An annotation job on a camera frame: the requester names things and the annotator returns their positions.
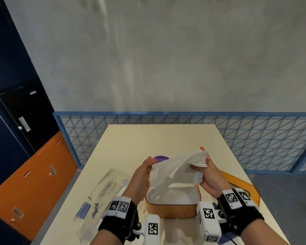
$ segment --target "purple sticker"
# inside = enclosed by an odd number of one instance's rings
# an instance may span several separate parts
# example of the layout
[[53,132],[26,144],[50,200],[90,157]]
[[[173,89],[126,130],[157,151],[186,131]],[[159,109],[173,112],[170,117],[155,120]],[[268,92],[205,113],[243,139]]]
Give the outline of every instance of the purple sticker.
[[156,156],[156,157],[153,157],[153,159],[158,160],[158,162],[162,162],[162,161],[168,160],[169,158],[166,156]]

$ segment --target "person's right hand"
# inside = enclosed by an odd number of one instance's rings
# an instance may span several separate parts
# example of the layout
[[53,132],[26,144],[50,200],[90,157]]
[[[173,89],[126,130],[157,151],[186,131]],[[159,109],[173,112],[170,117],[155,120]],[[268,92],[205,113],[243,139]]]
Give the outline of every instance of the person's right hand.
[[209,155],[207,155],[205,163],[207,168],[197,167],[194,165],[191,165],[190,167],[195,171],[203,173],[203,182],[200,185],[208,192],[208,194],[217,199],[220,197],[223,190],[232,189],[232,186],[213,163]]

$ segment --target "white table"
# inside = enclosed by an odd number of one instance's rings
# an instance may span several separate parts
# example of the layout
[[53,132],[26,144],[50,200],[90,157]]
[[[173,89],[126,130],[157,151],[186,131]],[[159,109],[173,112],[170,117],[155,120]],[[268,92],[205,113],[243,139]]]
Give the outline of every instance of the white table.
[[[82,221],[74,222],[73,218],[109,169],[115,168],[131,176],[148,156],[175,157],[197,150],[200,146],[209,152],[220,170],[251,183],[214,124],[109,125],[41,245],[80,244],[76,231]],[[212,201],[202,188],[200,191],[202,200]],[[263,200],[260,202],[260,211],[269,226],[287,241]],[[190,228],[195,227],[194,222],[194,219],[162,219],[163,244],[195,243],[199,231]],[[236,238],[235,242],[243,244],[240,238]]]

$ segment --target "white tissue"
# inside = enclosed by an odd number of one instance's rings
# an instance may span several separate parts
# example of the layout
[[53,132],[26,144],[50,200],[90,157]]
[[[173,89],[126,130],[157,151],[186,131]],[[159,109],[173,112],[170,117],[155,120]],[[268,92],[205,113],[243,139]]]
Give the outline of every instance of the white tissue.
[[196,150],[154,164],[150,172],[150,187],[152,189],[148,193],[148,199],[151,201],[157,198],[165,199],[164,195],[170,191],[168,187],[172,183],[200,184],[203,180],[203,173],[192,170],[190,165],[207,167],[205,164],[207,155],[207,151]]

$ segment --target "gray concrete wall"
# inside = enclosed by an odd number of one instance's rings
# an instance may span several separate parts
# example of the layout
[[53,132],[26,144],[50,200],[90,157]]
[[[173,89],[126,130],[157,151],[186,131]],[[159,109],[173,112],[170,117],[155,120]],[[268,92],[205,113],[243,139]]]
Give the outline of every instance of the gray concrete wall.
[[306,0],[5,0],[56,111],[306,112]]

